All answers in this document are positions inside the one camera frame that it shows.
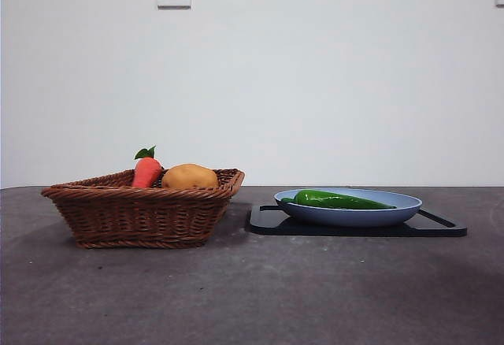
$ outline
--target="concrete table surface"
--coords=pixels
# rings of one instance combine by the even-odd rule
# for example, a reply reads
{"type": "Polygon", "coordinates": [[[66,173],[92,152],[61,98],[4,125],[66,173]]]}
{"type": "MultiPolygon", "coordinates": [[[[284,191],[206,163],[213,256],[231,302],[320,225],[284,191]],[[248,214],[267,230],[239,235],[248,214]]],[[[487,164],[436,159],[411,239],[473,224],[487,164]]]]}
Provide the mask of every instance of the concrete table surface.
{"type": "Polygon", "coordinates": [[[504,187],[381,188],[465,237],[245,231],[289,188],[242,187],[183,250],[80,249],[41,187],[2,190],[2,344],[504,344],[504,187]]]}

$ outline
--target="green leaf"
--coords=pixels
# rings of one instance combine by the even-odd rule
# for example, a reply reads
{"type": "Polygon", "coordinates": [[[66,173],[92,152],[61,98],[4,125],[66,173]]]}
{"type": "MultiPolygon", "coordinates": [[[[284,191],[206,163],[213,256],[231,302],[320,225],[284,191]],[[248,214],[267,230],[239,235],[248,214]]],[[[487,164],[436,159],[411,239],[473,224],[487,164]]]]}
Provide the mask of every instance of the green leaf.
{"type": "Polygon", "coordinates": [[[150,149],[147,149],[147,148],[142,148],[141,150],[139,150],[134,158],[134,160],[136,160],[137,158],[154,158],[154,148],[156,146],[150,148],[150,149]]]}

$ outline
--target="fake potato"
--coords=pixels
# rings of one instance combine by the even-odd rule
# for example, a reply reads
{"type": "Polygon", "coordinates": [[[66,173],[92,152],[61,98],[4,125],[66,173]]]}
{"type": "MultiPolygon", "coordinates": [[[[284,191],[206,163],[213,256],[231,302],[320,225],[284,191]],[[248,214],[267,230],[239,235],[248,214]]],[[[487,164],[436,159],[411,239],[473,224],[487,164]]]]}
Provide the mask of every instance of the fake potato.
{"type": "Polygon", "coordinates": [[[161,180],[161,187],[191,189],[195,187],[218,187],[217,174],[204,166],[181,164],[168,169],[161,180]]]}

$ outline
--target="basket rim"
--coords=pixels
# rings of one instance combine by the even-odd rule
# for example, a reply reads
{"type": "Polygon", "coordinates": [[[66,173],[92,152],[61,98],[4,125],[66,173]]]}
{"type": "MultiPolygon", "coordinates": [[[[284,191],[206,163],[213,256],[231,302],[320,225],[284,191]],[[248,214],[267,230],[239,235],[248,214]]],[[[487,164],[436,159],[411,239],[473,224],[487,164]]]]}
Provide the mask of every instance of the basket rim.
{"type": "Polygon", "coordinates": [[[134,169],[126,169],[103,176],[77,180],[63,184],[54,184],[42,189],[41,194],[47,198],[56,198],[66,195],[66,198],[230,198],[236,194],[243,182],[245,173],[239,169],[213,169],[214,172],[233,172],[233,177],[226,184],[219,187],[192,187],[188,189],[175,189],[166,187],[133,187],[133,186],[108,186],[93,185],[95,180],[122,176],[133,173],[134,169]]]}

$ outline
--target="fake carrot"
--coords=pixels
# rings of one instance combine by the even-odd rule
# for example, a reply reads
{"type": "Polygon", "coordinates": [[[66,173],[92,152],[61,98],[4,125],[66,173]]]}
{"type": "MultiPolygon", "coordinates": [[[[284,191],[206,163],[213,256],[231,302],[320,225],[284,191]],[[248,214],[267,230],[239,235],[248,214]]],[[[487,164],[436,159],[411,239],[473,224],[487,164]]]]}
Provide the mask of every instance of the fake carrot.
{"type": "Polygon", "coordinates": [[[135,160],[139,158],[136,163],[135,176],[133,177],[133,187],[151,187],[154,181],[161,174],[161,164],[154,158],[154,148],[143,148],[138,151],[135,160]]]}

